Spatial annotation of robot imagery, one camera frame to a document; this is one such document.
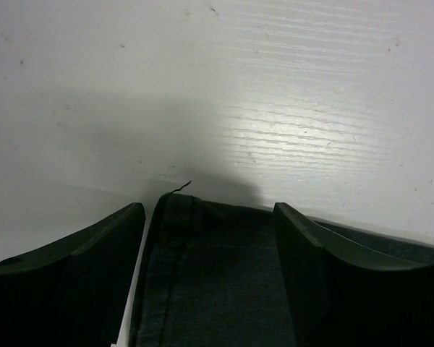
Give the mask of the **black trousers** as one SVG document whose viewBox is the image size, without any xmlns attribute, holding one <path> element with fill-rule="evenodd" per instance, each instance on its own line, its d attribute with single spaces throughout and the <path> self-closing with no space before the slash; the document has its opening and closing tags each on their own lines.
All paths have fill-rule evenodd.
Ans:
<svg viewBox="0 0 434 347">
<path fill-rule="evenodd" d="M 434 261 L 434 246 L 307 217 L 382 252 Z M 273 209 L 206 201 L 179 189 L 161 196 L 142 254 L 128 344 L 298 346 Z"/>
</svg>

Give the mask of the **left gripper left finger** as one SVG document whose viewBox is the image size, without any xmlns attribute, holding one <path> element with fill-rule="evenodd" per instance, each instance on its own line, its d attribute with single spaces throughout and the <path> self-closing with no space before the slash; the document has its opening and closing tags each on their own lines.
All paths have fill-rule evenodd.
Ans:
<svg viewBox="0 0 434 347">
<path fill-rule="evenodd" d="M 145 211 L 135 202 L 78 232 L 0 262 L 0 346 L 118 341 Z"/>
</svg>

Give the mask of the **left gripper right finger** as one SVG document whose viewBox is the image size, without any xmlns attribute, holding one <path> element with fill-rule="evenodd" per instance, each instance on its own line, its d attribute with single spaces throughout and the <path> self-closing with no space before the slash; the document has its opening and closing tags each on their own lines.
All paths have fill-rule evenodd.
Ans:
<svg viewBox="0 0 434 347">
<path fill-rule="evenodd" d="M 434 261 L 368 247 L 285 203 L 273 221 L 298 346 L 434 346 Z"/>
</svg>

